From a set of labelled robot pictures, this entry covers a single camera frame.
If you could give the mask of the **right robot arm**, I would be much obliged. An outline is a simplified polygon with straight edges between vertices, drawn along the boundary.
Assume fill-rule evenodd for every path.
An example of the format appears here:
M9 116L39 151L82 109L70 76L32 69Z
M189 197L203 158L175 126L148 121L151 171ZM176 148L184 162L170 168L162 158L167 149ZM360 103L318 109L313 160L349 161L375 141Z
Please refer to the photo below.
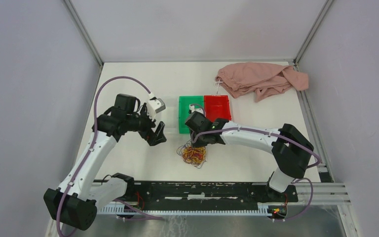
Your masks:
M192 112L185 125L190 130L191 144L194 147L240 145L273 155L277 169L265 188L265 195L271 201L283 198L288 186L293 181L302 179L306 170L312 167L310 159L316 156L309 140L288 123L281 128L257 128L224 118L210 121L204 114Z

